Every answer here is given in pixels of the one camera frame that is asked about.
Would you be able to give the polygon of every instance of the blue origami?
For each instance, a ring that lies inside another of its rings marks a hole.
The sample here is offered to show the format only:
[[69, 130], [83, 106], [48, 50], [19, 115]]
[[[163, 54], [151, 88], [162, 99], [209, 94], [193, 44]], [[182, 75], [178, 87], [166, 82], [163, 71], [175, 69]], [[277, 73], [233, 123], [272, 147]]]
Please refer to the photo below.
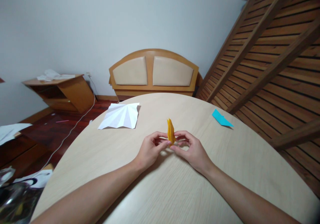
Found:
[[223, 115], [221, 115], [219, 113], [219, 111], [217, 109], [214, 110], [214, 112], [212, 113], [212, 116], [220, 123], [220, 125], [222, 126], [230, 126], [232, 127], [233, 125], [228, 122]]

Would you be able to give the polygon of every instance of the yellow paper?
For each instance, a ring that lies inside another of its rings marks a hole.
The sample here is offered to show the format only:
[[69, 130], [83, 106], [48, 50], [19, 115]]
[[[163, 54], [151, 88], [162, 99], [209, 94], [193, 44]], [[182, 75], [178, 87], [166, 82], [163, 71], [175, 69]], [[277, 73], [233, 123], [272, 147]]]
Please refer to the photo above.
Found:
[[170, 118], [167, 121], [168, 121], [168, 139], [169, 141], [171, 141], [170, 146], [172, 146], [176, 142], [176, 137], [174, 136], [174, 127]]

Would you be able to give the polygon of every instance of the table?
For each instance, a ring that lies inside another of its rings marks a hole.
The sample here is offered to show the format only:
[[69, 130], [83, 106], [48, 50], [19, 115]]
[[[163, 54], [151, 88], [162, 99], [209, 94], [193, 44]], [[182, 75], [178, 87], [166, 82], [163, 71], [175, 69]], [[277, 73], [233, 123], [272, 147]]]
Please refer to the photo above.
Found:
[[93, 105], [94, 95], [83, 74], [76, 74], [72, 79], [52, 81], [39, 81], [35, 78], [24, 81], [23, 84], [55, 110], [83, 113]]
[[[319, 200], [290, 165], [258, 134], [214, 105], [186, 95], [153, 93], [122, 103], [141, 105], [135, 129], [105, 129], [97, 117], [75, 139], [58, 163], [38, 202], [33, 218], [86, 182], [123, 166], [139, 151], [143, 138], [187, 130], [200, 139], [214, 163], [301, 223], [317, 214]], [[233, 125], [223, 127], [212, 117], [218, 109]], [[162, 152], [100, 223], [241, 223], [212, 185], [183, 159]]]

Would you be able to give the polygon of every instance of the bed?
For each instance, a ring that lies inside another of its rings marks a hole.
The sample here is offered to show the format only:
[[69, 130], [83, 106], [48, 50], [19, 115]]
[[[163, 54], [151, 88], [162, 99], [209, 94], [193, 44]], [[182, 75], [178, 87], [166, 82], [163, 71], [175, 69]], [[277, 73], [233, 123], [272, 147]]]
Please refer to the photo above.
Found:
[[202, 80], [198, 70], [198, 66], [174, 52], [143, 49], [110, 67], [109, 83], [120, 101], [156, 92], [192, 96]]

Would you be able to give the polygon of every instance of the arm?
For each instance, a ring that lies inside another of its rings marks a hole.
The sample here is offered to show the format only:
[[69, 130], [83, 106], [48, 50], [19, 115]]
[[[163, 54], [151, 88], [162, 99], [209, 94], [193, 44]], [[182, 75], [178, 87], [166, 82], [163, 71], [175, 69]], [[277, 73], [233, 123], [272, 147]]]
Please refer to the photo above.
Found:
[[32, 223], [95, 223], [157, 159], [170, 141], [166, 133], [155, 132], [144, 138], [136, 158], [125, 166], [79, 187], [51, 206]]
[[177, 141], [183, 140], [178, 145], [186, 144], [189, 149], [184, 151], [178, 146], [170, 149], [204, 175], [244, 223], [299, 223], [215, 166], [201, 142], [189, 132], [177, 131], [174, 135], [178, 136]]

